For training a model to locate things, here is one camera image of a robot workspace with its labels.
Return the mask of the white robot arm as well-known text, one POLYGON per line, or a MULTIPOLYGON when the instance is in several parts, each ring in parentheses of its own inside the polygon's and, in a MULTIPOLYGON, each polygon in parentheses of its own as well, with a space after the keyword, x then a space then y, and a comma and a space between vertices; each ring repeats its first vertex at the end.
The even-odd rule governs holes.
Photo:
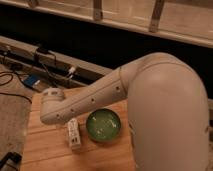
POLYGON ((207 171, 207 92, 194 69, 168 53, 120 66, 69 98, 58 88, 46 89, 40 119, 64 124, 121 100, 127 101, 137 171, 207 171))

